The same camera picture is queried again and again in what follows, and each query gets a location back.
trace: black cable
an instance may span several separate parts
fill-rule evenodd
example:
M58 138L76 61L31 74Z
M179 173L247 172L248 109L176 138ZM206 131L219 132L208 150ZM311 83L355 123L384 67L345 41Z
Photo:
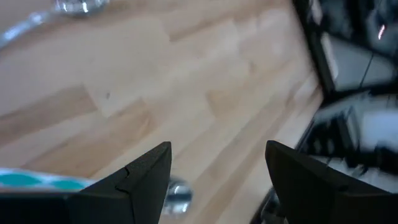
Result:
M371 63L372 63L372 60L373 60L373 56L374 56L374 53L372 53L371 59L370 59L370 61L368 63L368 66L366 67L365 73L364 73L364 75L362 77L362 80L361 80L361 83L359 84L359 87L362 87L363 82L365 81L366 75L368 74L369 67L371 66Z

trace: teal and white fabric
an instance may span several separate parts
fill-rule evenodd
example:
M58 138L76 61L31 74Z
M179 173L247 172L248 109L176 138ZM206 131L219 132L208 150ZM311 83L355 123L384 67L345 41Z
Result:
M84 189L95 182L95 180L77 177L67 177L20 169L0 168L0 188L77 191Z

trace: shiny metal part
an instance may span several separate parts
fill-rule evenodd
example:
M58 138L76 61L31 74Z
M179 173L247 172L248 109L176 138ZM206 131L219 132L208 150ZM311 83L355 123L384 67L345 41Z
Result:
M17 23L0 36L0 50L32 29L58 16L88 17L104 9L109 0L57 0L54 7L44 12L33 12L26 20Z
M162 213L181 215L188 211L193 198L192 189L182 179L171 177Z

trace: black metal frame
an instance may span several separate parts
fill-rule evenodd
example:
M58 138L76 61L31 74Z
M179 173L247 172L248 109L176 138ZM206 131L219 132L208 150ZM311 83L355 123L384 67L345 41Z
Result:
M394 80L391 83L381 83L371 86L364 86L361 88L338 91L336 90L335 83L333 81L328 62L326 59L325 52L321 43L321 34L322 32L326 32L325 27L322 25L316 24L310 15L310 3L312 0L292 0L294 8L296 10L298 19L301 23L303 33L305 36L305 41L313 61L313 65L315 67L316 74L318 76L320 85L322 87L323 92L323 103L322 107L334 103L340 99L343 99L347 96L361 93L364 91L370 91L372 95L380 95L385 93L398 93L398 80ZM394 59L388 55L385 55L381 52L377 52L374 49L371 49L367 45L364 45L359 42L353 42L352 40L348 40L346 37L342 35L330 33L333 37L336 37L345 42L350 42L351 44L358 45L362 48L368 49L374 54L378 54L383 56L384 58L394 62Z

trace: wooden floor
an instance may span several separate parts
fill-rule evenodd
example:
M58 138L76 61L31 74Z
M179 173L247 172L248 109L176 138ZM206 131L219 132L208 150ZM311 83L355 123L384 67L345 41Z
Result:
M0 28L50 7L0 2ZM248 223L264 146L295 146L322 96L287 0L114 0L0 52L0 167L100 179L163 141L189 213Z

